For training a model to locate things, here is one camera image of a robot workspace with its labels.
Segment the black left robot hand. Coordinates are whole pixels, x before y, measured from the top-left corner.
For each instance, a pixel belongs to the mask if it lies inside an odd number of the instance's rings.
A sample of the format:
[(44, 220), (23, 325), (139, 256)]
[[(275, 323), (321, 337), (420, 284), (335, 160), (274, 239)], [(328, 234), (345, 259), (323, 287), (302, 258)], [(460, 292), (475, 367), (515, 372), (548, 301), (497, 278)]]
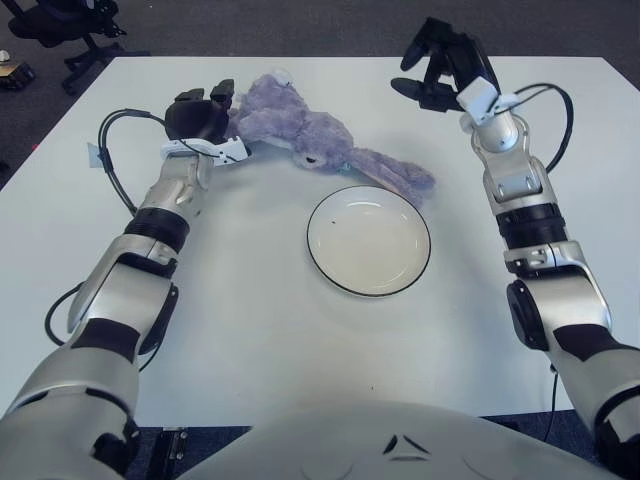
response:
[(178, 94), (167, 108), (165, 131), (171, 140), (203, 139), (213, 144), (227, 140), (229, 110), (235, 93), (233, 79), (215, 85), (209, 97), (204, 88), (194, 88)]

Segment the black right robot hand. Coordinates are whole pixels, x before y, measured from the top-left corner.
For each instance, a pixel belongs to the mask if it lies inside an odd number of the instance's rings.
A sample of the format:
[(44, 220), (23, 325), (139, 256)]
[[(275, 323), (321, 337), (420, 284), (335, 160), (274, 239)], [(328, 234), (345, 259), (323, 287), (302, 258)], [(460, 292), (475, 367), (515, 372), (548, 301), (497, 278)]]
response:
[(481, 42), (472, 35), (455, 32), (447, 22), (426, 19), (402, 58), (401, 70), (410, 70), (424, 57), (429, 62), (423, 80), (391, 80), (396, 92), (416, 101), (422, 109), (460, 111), (457, 96), (478, 77), (501, 91)]

